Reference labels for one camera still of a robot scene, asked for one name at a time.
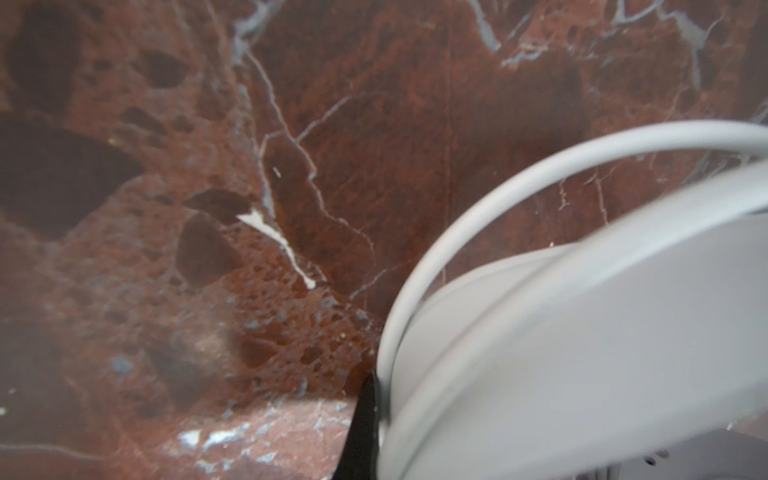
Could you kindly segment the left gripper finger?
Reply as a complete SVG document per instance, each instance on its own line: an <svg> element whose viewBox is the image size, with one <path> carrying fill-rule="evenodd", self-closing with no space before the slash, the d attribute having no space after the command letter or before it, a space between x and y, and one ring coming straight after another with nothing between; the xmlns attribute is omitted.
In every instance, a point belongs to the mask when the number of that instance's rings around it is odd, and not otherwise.
<svg viewBox="0 0 768 480"><path fill-rule="evenodd" d="M350 428L332 480L375 480L380 452L382 399L375 373L362 384Z"/></svg>

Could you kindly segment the white headphones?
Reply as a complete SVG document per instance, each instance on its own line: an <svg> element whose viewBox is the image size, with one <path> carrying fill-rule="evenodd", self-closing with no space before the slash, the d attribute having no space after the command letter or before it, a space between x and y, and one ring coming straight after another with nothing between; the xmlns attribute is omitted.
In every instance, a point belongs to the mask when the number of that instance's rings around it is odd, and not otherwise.
<svg viewBox="0 0 768 480"><path fill-rule="evenodd" d="M678 150L750 163L430 291L473 237L533 194ZM634 128L507 180L417 264L376 374L379 479L765 478L766 127Z"/></svg>

